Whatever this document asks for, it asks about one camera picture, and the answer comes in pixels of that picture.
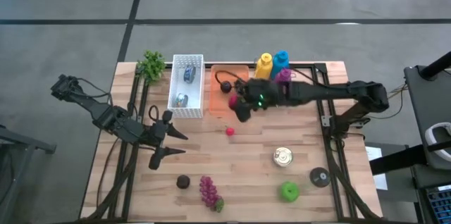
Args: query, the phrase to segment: white wire basket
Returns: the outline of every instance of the white wire basket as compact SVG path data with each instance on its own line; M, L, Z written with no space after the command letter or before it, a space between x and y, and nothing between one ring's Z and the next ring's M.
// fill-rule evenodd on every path
M187 66L195 66L196 73L192 83L183 80ZM168 110L173 112L174 118L202 118L204 115L204 55L176 54L173 57L171 86L169 87ZM188 95L185 108L177 107L177 96Z

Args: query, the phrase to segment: green apple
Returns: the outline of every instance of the green apple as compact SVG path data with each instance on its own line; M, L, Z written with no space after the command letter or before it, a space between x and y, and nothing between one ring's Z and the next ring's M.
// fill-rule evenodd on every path
M280 197L288 202L294 202L299 196L299 187L293 182L284 182L279 188Z

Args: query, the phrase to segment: purple grapes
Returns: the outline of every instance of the purple grapes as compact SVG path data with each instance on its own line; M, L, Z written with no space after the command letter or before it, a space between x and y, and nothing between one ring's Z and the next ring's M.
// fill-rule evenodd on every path
M202 195L202 201L205 203L206 207L209 207L210 209L216 209L216 202L221 199L220 196L218 196L218 191L216 189L216 186L213 185L213 180L209 176L202 176L200 178L200 193Z

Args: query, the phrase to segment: wooden tabletop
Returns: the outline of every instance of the wooden tabletop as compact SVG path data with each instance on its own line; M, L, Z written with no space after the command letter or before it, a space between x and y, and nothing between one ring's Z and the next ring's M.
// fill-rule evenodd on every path
M326 64L330 83L347 82L342 61ZM134 70L135 63L118 64L111 89L115 105L126 107ZM149 88L145 124L151 124L147 109L152 104L159 107L160 113L166 109L170 78L171 72L167 70L163 79ZM294 80L308 82L301 75L296 75ZM317 188L309 181L310 170L315 167L328 168L316 103L258 111L252 113L249 121L240 123L237 118L209 114L209 90L210 73L206 70L204 118L173 119L174 126L189 140L165 139L166 146L184 149L186 154L168 156L158 170L150 170L148 165L153 152L140 149L129 221L336 220L331 186ZM139 106L140 97L139 92L136 106ZM341 114L353 103L353 100L335 101L337 113ZM225 134L228 126L235 128L232 137ZM115 139L105 132L100 134L82 217L95 210L99 179ZM280 168L273 162L272 155L278 147L288 147L294 153L294 161L286 168ZM113 184L119 149L119 144L116 144L101 190L102 198ZM350 135L346 139L345 155L352 186L370 209L382 216L362 137ZM186 190L175 186L177 177L182 174L191 178L191 186ZM211 212L201 201L199 179L202 175L211 176L218 194L224 198L225 207L221 213ZM287 180L296 182L301 188L298 200L293 203L283 203L278 198L278 186ZM340 194L345 215L348 216L341 186ZM116 213L121 212L122 199L123 192Z

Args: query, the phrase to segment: artificial plant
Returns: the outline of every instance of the artificial plant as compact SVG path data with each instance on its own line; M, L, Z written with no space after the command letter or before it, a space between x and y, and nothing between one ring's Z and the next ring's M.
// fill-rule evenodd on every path
M161 78L166 65L164 63L163 55L157 51L152 52L146 50L144 52L144 57L145 59L143 61L138 60L140 73L137 76L143 77L147 84L151 84Z

